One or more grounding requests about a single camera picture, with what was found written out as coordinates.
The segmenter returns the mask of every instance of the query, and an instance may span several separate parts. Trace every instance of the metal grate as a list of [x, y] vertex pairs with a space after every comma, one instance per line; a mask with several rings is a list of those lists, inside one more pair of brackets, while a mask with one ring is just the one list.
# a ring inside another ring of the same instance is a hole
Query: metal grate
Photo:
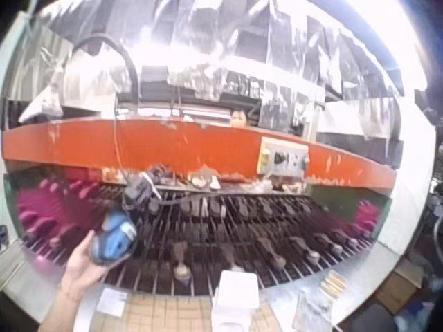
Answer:
[[[101, 185], [96, 197], [88, 200], [98, 220], [120, 199], [121, 190]], [[161, 194], [165, 200], [186, 195], [172, 190]], [[212, 295], [222, 270], [227, 268], [255, 273], [260, 288], [267, 288], [329, 268], [371, 244], [307, 196], [200, 197], [186, 204], [147, 206], [144, 213], [132, 212], [132, 218], [139, 231], [134, 253], [102, 280], [152, 294]], [[336, 236], [337, 229], [344, 231], [345, 238]], [[343, 252], [333, 253], [315, 234], [326, 234], [342, 245]], [[356, 245], [349, 246], [346, 236], [356, 237]], [[311, 250], [319, 252], [318, 262], [308, 260], [307, 251], [292, 237], [304, 239]], [[262, 244], [269, 242], [271, 249]], [[45, 237], [24, 239], [24, 243], [37, 255], [61, 266], [72, 251], [67, 247], [54, 250]], [[181, 263], [190, 269], [188, 282], [174, 276], [180, 260], [174, 254], [178, 243], [187, 244]], [[283, 257], [284, 267], [276, 266], [276, 257]]]

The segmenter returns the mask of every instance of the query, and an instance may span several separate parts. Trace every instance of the machine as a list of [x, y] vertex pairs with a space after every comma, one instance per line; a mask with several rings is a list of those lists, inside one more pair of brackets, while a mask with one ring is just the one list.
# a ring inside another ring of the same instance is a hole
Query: machine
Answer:
[[14, 29], [0, 288], [38, 322], [72, 249], [116, 208], [131, 257], [84, 299], [79, 331], [104, 287], [200, 300], [223, 270], [257, 275], [283, 331], [298, 291], [336, 270], [338, 324], [406, 250], [435, 133], [313, 4], [58, 1], [2, 50]]

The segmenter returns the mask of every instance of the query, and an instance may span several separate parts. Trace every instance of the plastic sheeting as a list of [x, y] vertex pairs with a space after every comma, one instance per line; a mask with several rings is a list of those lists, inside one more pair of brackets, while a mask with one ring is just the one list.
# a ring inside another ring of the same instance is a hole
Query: plastic sheeting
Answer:
[[[304, 2], [271, 0], [266, 64], [301, 76], [305, 70], [307, 47]], [[266, 81], [259, 127], [289, 131], [296, 115], [297, 94], [297, 86]]]
[[179, 3], [171, 52], [180, 55], [169, 64], [168, 83], [195, 90], [197, 98], [218, 101], [228, 71], [222, 62], [237, 47], [239, 28], [266, 7], [258, 0], [182, 0]]
[[[260, 127], [292, 132], [324, 103], [329, 86], [344, 100], [394, 98], [379, 120], [398, 136], [398, 92], [386, 72], [352, 33], [314, 7], [305, 0], [57, 1], [36, 16], [17, 49], [7, 96], [32, 100], [75, 41], [103, 32], [128, 48], [142, 82], [168, 79], [214, 101], [221, 93], [262, 99]], [[161, 57], [152, 44], [161, 45]], [[127, 72], [100, 42], [82, 50], [65, 70], [60, 102], [99, 111], [129, 90]], [[373, 108], [357, 104], [366, 121]]]

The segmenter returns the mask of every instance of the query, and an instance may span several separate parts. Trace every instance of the paper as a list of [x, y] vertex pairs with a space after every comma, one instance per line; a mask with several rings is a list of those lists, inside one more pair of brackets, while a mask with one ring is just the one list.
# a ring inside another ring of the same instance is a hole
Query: paper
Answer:
[[126, 298], [127, 293], [105, 288], [98, 302], [97, 311], [107, 315], [122, 317]]

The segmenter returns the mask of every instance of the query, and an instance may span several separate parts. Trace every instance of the orange metal beam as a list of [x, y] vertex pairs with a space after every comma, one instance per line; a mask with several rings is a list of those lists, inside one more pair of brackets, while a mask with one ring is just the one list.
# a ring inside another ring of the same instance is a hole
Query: orange metal beam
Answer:
[[[309, 145], [307, 181], [346, 187], [392, 189], [391, 168], [345, 151], [257, 128], [203, 126], [194, 122], [137, 119], [118, 121], [123, 167], [155, 163], [187, 174], [203, 166], [220, 174], [254, 179], [263, 136]], [[31, 124], [3, 132], [3, 157], [78, 167], [114, 167], [113, 120], [75, 119]]]

